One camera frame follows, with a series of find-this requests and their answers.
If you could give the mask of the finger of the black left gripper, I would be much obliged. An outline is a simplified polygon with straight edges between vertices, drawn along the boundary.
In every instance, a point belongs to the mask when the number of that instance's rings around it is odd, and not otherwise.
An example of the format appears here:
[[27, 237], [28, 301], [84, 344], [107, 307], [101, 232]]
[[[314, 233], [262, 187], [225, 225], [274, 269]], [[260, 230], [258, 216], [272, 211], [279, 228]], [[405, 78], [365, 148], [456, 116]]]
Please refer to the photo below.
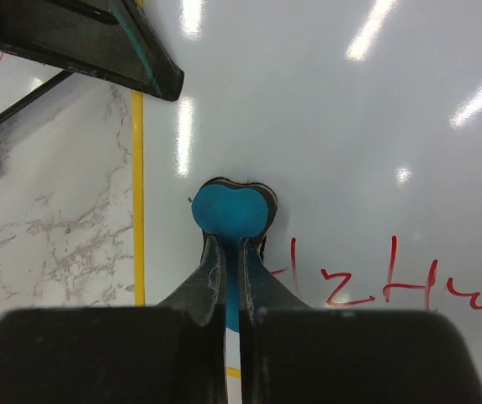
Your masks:
[[0, 51], [178, 100], [184, 73], [134, 1], [0, 1]]

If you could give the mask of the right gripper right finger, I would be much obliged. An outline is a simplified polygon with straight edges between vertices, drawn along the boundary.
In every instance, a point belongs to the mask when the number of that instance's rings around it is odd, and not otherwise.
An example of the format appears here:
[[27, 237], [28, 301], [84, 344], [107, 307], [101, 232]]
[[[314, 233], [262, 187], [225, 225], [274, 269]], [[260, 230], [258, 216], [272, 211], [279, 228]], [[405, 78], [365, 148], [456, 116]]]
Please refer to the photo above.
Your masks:
[[267, 270], [251, 239], [242, 241], [238, 258], [239, 323], [241, 327], [254, 325], [260, 310], [310, 309]]

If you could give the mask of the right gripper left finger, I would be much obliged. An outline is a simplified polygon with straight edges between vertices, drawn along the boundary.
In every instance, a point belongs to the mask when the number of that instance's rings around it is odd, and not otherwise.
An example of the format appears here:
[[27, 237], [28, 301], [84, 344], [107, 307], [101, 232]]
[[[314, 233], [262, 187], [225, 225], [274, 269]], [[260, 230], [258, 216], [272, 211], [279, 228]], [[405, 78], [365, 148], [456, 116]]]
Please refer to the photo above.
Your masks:
[[201, 327], [214, 320], [222, 327], [225, 325], [226, 260], [215, 235], [205, 238], [199, 266], [156, 306], [184, 311]]

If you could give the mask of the blue whiteboard eraser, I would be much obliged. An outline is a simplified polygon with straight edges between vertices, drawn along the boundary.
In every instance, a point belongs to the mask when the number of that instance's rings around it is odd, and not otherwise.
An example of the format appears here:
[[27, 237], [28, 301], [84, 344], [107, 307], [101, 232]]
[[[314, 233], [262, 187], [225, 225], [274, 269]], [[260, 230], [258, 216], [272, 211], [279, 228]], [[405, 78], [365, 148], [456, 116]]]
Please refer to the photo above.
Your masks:
[[204, 238], [218, 237], [226, 254], [226, 326], [239, 331], [238, 256], [241, 243], [249, 240], [263, 255], [266, 233], [274, 222], [278, 199], [263, 183], [237, 183], [212, 178], [202, 185], [191, 202], [193, 219]]

